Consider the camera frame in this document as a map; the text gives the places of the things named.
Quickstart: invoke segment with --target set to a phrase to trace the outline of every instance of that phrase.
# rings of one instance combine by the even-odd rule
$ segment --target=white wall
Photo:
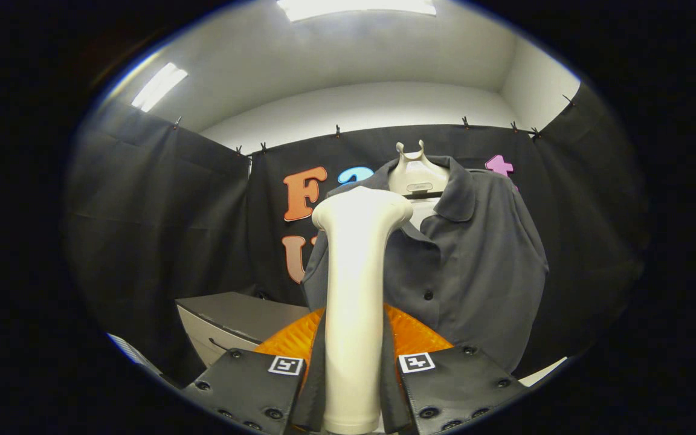
[[[514,61],[500,91],[518,116],[517,126],[544,129],[569,104],[580,80],[568,68],[518,37]]]
[[[340,86],[274,101],[228,118],[201,132],[241,152],[259,151],[260,143],[278,146],[336,132],[415,124],[462,124],[524,129],[499,94],[437,83],[387,82]]]

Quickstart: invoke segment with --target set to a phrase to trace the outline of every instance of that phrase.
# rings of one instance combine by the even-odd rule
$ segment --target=purple plus sign
[[[512,166],[512,163],[503,161],[503,156],[500,154],[496,154],[492,157],[492,159],[488,160],[487,163],[485,163],[485,167],[505,176],[509,176],[510,172],[514,172],[514,166]]]

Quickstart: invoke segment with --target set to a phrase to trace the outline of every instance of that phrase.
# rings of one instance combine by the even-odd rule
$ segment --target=white cylindrical object
[[[412,216],[410,201],[357,187],[331,196],[312,220],[329,240],[324,429],[362,435],[378,427],[383,341],[383,257]]]

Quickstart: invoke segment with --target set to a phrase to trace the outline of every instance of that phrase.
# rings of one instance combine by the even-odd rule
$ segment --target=gray drawer cabinet
[[[225,292],[176,300],[182,325],[205,366],[227,349],[254,350],[310,310],[304,306]]]

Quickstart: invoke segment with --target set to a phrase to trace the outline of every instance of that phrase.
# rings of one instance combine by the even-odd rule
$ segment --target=white ceiling
[[[303,92],[373,82],[434,82],[499,91],[515,34],[470,6],[434,0],[437,16],[343,12],[290,22],[274,0],[207,17],[121,87],[130,103],[168,62],[188,72],[150,111],[202,132]]]

